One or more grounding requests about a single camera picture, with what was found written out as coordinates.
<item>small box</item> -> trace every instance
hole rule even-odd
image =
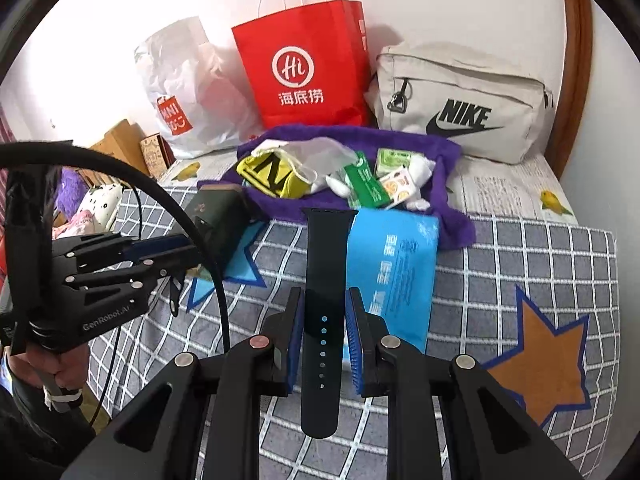
[[[389,204],[385,189],[371,173],[367,157],[363,152],[356,152],[358,160],[346,166],[342,172],[349,178],[353,192],[348,199],[349,207],[377,208]]]
[[[402,202],[406,202],[419,191],[409,171],[404,166],[382,177],[380,184],[385,188],[385,191],[391,199],[391,205],[386,209],[391,209]]]
[[[397,170],[400,166],[409,167],[412,155],[416,155],[416,153],[380,148],[376,160],[376,177],[382,178],[393,170]]]
[[[160,134],[142,139],[140,149],[150,175],[156,180],[160,180],[175,162],[171,148]]]

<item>yellow object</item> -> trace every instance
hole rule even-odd
[[[275,153],[248,156],[236,167],[240,176],[264,194],[275,198],[301,198],[311,188],[300,180],[286,161]]]
[[[178,182],[189,180],[190,178],[197,176],[199,169],[200,169],[200,163],[192,162],[190,165],[184,168],[180,173],[174,176],[171,180],[177,180]]]
[[[542,209],[550,209],[558,215],[574,215],[571,211],[565,208],[558,200],[558,197],[550,191],[545,190],[540,193],[540,200],[542,202]]]

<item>purple towel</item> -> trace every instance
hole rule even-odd
[[[453,171],[462,149],[450,140],[437,136],[422,136],[403,132],[389,132],[360,128],[357,126],[301,126],[288,124],[277,126],[258,139],[238,147],[238,160],[248,156],[251,151],[265,139],[309,140],[315,137],[331,137],[354,151],[361,151],[367,157],[371,167],[376,163],[379,148],[392,150],[408,150],[423,153],[428,159],[436,162],[433,178],[422,188],[422,196],[431,203],[428,214],[440,221],[439,249],[447,251],[471,246],[476,242],[476,229],[473,222],[464,213],[452,209],[448,205],[446,182]],[[236,168],[227,171],[222,180],[242,183]],[[201,181],[198,186],[206,184]],[[330,209],[348,209],[345,199],[336,196],[326,189],[298,200],[273,198],[259,190],[248,187],[247,194],[270,218],[305,223],[303,207]]]

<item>zipper pull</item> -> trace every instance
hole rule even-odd
[[[407,106],[406,88],[408,84],[409,84],[409,79],[405,78],[404,82],[402,83],[402,88],[400,89],[400,91],[393,94],[393,96],[391,97],[391,101],[389,101],[389,103],[386,105],[387,110],[389,110],[390,112],[395,112],[397,114],[406,113],[406,106]]]
[[[551,90],[547,90],[546,86],[542,85],[542,91],[545,95],[545,109],[549,108],[549,96],[551,95],[551,107],[554,108],[554,93]]]

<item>white plastic bag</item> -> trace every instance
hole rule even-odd
[[[283,144],[274,144],[271,141],[265,143],[263,149],[260,149],[262,145],[259,146],[252,151],[252,155],[277,153],[281,159],[289,163],[293,173],[307,184],[324,180],[326,176],[358,160],[352,149],[329,137],[295,140]]]
[[[222,76],[198,17],[156,32],[135,51],[160,133],[176,158],[231,148],[262,133],[244,96]]]

